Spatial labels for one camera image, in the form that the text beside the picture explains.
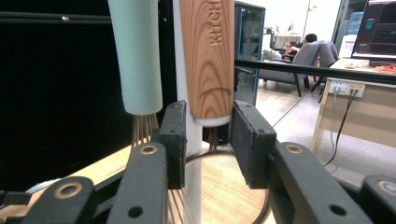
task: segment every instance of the gray chair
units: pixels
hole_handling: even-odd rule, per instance
[[[320,67],[330,67],[338,60],[338,51],[332,41],[322,41],[319,46],[319,63]],[[312,87],[311,91],[320,85],[320,83],[326,83],[326,77],[319,77],[318,81]]]
[[[318,60],[318,50],[320,42],[307,43],[295,55],[293,62],[284,60],[270,60],[270,63],[292,63],[298,65],[314,66]],[[260,69],[259,78],[278,82],[294,84],[297,87],[298,95],[301,97],[300,81],[304,81],[304,86],[309,89],[308,75],[280,72],[275,70]]]

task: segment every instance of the black cable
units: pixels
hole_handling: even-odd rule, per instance
[[[352,105],[353,100],[355,99],[356,93],[358,93],[358,90],[354,90],[354,91],[350,90],[349,98],[347,100],[347,105],[346,105],[346,113],[344,114],[343,120],[341,121],[340,129],[338,131],[337,138],[335,140],[334,154],[332,154],[332,158],[328,162],[326,162],[326,164],[324,164],[323,166],[327,166],[330,162],[332,162],[335,158],[335,155],[337,154],[338,141],[340,140],[341,131],[343,131],[344,124],[347,119],[347,112],[348,112],[350,106]]]

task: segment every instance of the monitor screen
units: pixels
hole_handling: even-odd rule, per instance
[[[352,58],[396,61],[396,0],[369,0]]]

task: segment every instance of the black hair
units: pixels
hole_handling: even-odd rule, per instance
[[[306,40],[307,43],[312,43],[314,41],[317,41],[318,37],[315,34],[309,34],[309,35],[305,36],[305,40]]]

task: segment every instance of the mint green handle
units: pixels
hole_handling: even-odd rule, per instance
[[[108,0],[120,67],[125,110],[148,115],[163,96],[158,36],[158,0]]]

